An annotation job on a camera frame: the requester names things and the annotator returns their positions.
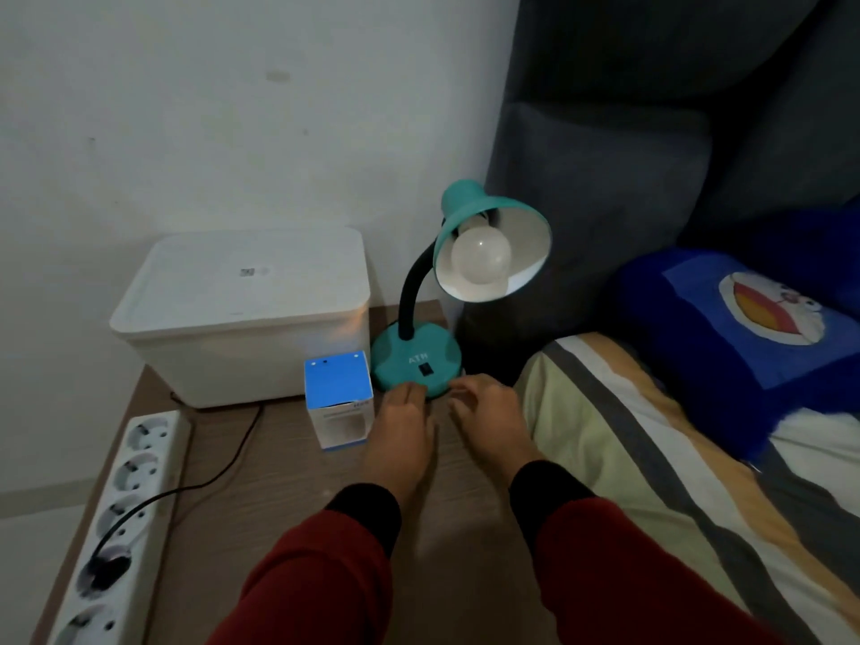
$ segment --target blue box top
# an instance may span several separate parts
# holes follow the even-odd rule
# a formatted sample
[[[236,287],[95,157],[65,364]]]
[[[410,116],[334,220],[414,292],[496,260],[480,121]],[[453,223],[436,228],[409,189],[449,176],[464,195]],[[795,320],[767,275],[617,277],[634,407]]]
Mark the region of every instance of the blue box top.
[[[305,361],[308,409],[330,408],[373,397],[364,351]]]

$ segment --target person's left hand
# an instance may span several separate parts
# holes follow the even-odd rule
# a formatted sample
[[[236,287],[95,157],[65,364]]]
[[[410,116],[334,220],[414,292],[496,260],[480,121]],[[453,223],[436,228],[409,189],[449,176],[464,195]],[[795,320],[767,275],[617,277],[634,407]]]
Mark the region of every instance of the person's left hand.
[[[382,401],[361,468],[362,482],[387,488],[404,509],[433,456],[436,422],[426,416],[427,388],[398,384]]]

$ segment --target striped bedding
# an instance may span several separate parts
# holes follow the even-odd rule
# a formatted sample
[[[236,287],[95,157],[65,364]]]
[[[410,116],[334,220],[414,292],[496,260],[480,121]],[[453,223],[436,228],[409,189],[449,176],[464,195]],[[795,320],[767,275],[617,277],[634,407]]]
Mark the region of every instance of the striped bedding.
[[[751,469],[595,333],[544,348],[517,388],[538,447],[719,593],[786,642],[860,645],[854,417],[793,414]]]

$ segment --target electrical outlet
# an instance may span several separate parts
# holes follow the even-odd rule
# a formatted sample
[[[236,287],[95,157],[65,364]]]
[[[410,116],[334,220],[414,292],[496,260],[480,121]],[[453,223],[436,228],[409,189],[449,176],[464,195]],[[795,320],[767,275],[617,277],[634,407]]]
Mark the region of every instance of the electrical outlet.
[[[123,523],[99,554],[107,568],[93,571],[88,563],[98,542],[130,509],[177,486],[190,433],[179,412],[138,416],[125,426],[49,645],[143,641],[176,497],[159,499]]]

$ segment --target black power cord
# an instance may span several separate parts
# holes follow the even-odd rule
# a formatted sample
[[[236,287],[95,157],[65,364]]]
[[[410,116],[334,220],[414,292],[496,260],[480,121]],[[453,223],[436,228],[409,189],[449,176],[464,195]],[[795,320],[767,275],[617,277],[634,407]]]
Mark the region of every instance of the black power cord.
[[[169,495],[180,494],[183,491],[194,491],[199,488],[208,487],[210,484],[216,482],[224,473],[230,470],[231,466],[236,463],[239,455],[242,454],[242,448],[245,445],[245,442],[248,441],[248,437],[251,436],[254,428],[257,423],[260,422],[261,417],[263,416],[263,410],[265,408],[265,404],[261,403],[260,407],[257,409],[257,413],[254,415],[254,420],[251,422],[251,425],[248,426],[248,429],[245,431],[245,436],[242,437],[242,441],[239,442],[239,447],[236,448],[236,454],[233,455],[233,458],[230,460],[230,463],[224,466],[220,473],[215,477],[212,477],[210,480],[206,482],[201,482],[200,484],[189,484],[187,487],[177,487],[171,488],[169,491],[162,491],[160,494],[156,494],[152,496],[152,498],[147,498],[143,502],[137,504],[136,506],[129,509],[122,515],[118,521],[116,521],[113,525],[110,526],[102,540],[99,541],[98,545],[95,546],[95,550],[93,550],[92,556],[90,560],[87,562],[86,570],[92,576],[92,582],[90,583],[91,587],[94,591],[106,591],[110,588],[116,581],[125,574],[125,571],[132,565],[132,558],[127,555],[113,557],[112,559],[106,559],[105,557],[99,556],[102,552],[102,549],[108,543],[108,541],[113,537],[117,530],[119,530],[128,520],[130,520],[135,514],[140,512],[145,507],[148,507],[153,502],[160,500],[161,498],[167,498]]]

